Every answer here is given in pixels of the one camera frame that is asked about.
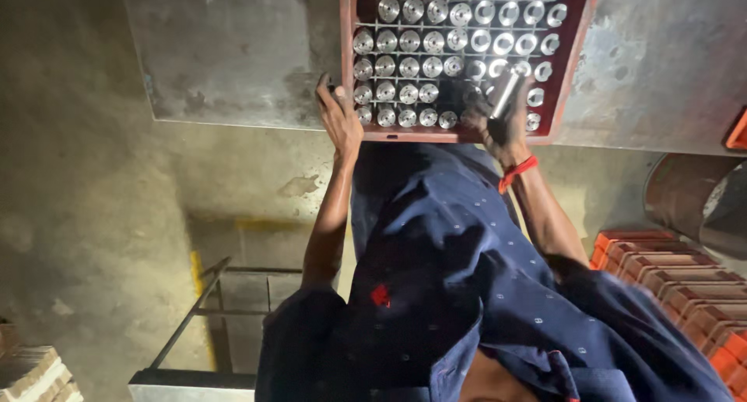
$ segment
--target red thread bracelet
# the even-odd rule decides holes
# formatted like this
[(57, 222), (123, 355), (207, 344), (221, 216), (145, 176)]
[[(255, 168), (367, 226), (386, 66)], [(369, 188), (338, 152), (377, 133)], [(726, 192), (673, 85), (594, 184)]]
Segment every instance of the red thread bracelet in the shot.
[(513, 183), (513, 178), (516, 177), (516, 175), (520, 175), (521, 173), (526, 172), (528, 169), (537, 167), (538, 165), (539, 161), (537, 161), (537, 157), (531, 156), (518, 166), (514, 166), (506, 170), (506, 172), (503, 174), (503, 178), (501, 178), (500, 182), (498, 182), (498, 192), (503, 195), (506, 190), (508, 190), (509, 186), (511, 186), (511, 183)]

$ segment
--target man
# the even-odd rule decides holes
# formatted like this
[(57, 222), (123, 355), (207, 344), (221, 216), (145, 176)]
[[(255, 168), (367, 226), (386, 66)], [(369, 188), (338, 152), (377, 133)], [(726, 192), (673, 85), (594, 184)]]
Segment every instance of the man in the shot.
[[(470, 113), (487, 152), (361, 145), (350, 95), (329, 82), (317, 98), (334, 166), (301, 289), (265, 321), (258, 400), (732, 400), (649, 295), (588, 269), (526, 145), (524, 106), (490, 129)], [(532, 243), (496, 187), (510, 177)], [(331, 284), (351, 190), (346, 304)]]

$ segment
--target metal part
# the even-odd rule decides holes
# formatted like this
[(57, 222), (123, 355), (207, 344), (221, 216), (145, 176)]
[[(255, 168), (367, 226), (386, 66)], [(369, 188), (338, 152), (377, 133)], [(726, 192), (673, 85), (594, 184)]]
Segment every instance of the metal part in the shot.
[(352, 38), (352, 49), (360, 55), (374, 51), (374, 37), (368, 29), (360, 29), (358, 34)]
[(428, 53), (442, 53), (444, 51), (444, 35), (438, 31), (425, 34), (423, 48)]
[(379, 56), (376, 65), (373, 67), (379, 77), (390, 77), (395, 74), (395, 69), (397, 69), (395, 60), (388, 55)]
[(533, 0), (524, 8), (524, 21), (528, 25), (535, 25), (545, 16), (545, 5), (540, 0)]
[(376, 47), (383, 53), (396, 51), (397, 36), (391, 30), (380, 30), (376, 37)]
[(403, 128), (412, 128), (417, 124), (417, 113), (410, 106), (405, 106), (400, 109), (400, 117), (398, 118), (400, 126)]
[(474, 20), (481, 25), (489, 25), (495, 16), (495, 4), (490, 0), (481, 0), (474, 7)]
[(540, 63), (534, 69), (534, 78), (541, 83), (550, 79), (550, 76), (552, 74), (553, 74), (553, 66), (549, 62)]
[(374, 98), (374, 92), (371, 89), (370, 83), (359, 83), (356, 89), (352, 92), (352, 99), (360, 105), (370, 103), (371, 99)]
[(376, 100), (392, 101), (395, 99), (395, 85), (389, 80), (379, 81), (376, 87)]
[(472, 32), (472, 40), (470, 41), (472, 50), (477, 53), (482, 53), (490, 49), (490, 32), (488, 30), (475, 30)]
[(449, 16), (449, 4), (446, 0), (432, 0), (428, 4), (428, 19), (435, 25), (442, 23)]
[(520, 12), (516, 2), (506, 2), (500, 7), (500, 11), (498, 11), (498, 21), (500, 22), (500, 25), (509, 26), (516, 23), (519, 14)]
[(397, 0), (379, 1), (379, 18), (385, 23), (391, 23), (400, 14), (400, 3)]
[(421, 111), (418, 119), (423, 126), (434, 126), (435, 122), (438, 121), (438, 112), (430, 107), (425, 108)]
[(414, 30), (407, 30), (400, 36), (400, 49), (403, 52), (414, 52), (420, 47), (420, 36)]
[(438, 98), (438, 87), (432, 83), (423, 84), (418, 97), (424, 103), (432, 103)]
[(503, 73), (503, 70), (506, 69), (508, 65), (509, 65), (509, 61), (505, 59), (493, 60), (493, 62), (491, 62), (490, 66), (488, 67), (488, 76), (490, 78), (499, 77), (500, 74)]
[(558, 37), (557, 34), (548, 34), (543, 40), (542, 45), (539, 47), (539, 49), (542, 51), (542, 53), (550, 56), (554, 55), (555, 51), (558, 50), (558, 47), (560, 47), (560, 37)]
[(400, 62), (400, 75), (405, 78), (414, 78), (420, 71), (420, 64), (416, 58), (406, 57)]
[(412, 84), (400, 85), (400, 101), (405, 104), (415, 104), (417, 101), (417, 87)]
[(542, 106), (542, 103), (545, 101), (545, 91), (541, 88), (536, 88), (529, 91), (529, 95), (527, 96), (527, 104), (529, 104), (531, 107), (538, 107)]
[(565, 4), (556, 4), (547, 13), (547, 25), (551, 27), (560, 26), (568, 15), (568, 7)]
[(465, 26), (472, 19), (472, 10), (468, 4), (459, 3), (454, 5), (449, 12), (449, 21), (455, 26)]
[(379, 104), (376, 121), (384, 128), (394, 126), (397, 122), (397, 115), (395, 114), (395, 109), (391, 107), (391, 104)]
[(471, 60), (467, 64), (467, 77), (472, 81), (480, 81), (485, 76), (485, 63), (481, 60)]
[(531, 33), (522, 35), (516, 41), (516, 53), (527, 56), (537, 47), (537, 36)]
[(367, 56), (360, 56), (352, 67), (352, 75), (358, 81), (368, 81), (374, 75), (374, 66)]
[(428, 78), (435, 78), (444, 70), (444, 64), (435, 56), (431, 56), (423, 62), (423, 74)]
[(518, 81), (524, 76), (525, 73), (523, 68), (520, 68), (518, 65), (514, 65), (514, 67), (511, 68), (511, 73), (509, 74), (509, 80), (506, 83), (506, 87), (495, 99), (493, 111), (490, 112), (490, 119), (498, 119), (503, 114), (503, 112), (506, 111), (506, 108), (509, 104), (509, 99), (513, 96), (514, 90), (516, 90), (516, 86), (518, 86)]
[(542, 120), (540, 115), (535, 112), (530, 112), (527, 115), (527, 131), (533, 132), (534, 130), (537, 130), (537, 128), (539, 128), (540, 120)]
[(451, 56), (444, 62), (444, 72), (449, 77), (456, 77), (462, 73), (465, 67), (465, 62), (459, 56)]
[(493, 52), (497, 55), (507, 55), (511, 52), (514, 45), (513, 34), (501, 33), (493, 42)]
[(406, 0), (402, 7), (402, 17), (408, 24), (415, 24), (425, 12), (422, 0)]
[(368, 125), (371, 122), (371, 118), (374, 117), (371, 113), (371, 109), (366, 106), (358, 107), (356, 115), (358, 115), (358, 120), (361, 122), (361, 125)]
[(456, 126), (456, 122), (458, 121), (459, 121), (459, 118), (456, 117), (456, 113), (452, 111), (443, 112), (438, 117), (438, 124), (443, 129), (452, 129), (454, 126)]
[(468, 42), (467, 30), (463, 28), (455, 28), (446, 34), (446, 45), (452, 51), (461, 51), (465, 48)]

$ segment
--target navy blue shirt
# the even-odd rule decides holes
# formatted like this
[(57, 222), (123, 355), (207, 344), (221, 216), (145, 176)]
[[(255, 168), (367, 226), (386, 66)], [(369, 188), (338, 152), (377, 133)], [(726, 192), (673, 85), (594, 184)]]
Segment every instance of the navy blue shirt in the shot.
[(346, 304), (304, 289), (265, 321), (258, 400), (457, 400), (475, 350), (539, 400), (732, 400), (650, 294), (554, 280), (469, 145), (364, 144)]

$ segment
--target stacked orange crates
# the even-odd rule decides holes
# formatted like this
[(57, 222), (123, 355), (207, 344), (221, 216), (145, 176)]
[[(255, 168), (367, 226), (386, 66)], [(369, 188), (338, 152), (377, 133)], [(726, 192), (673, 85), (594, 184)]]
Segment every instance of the stacked orange crates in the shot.
[(672, 322), (747, 402), (747, 282), (669, 232), (600, 232), (592, 269), (651, 291)]

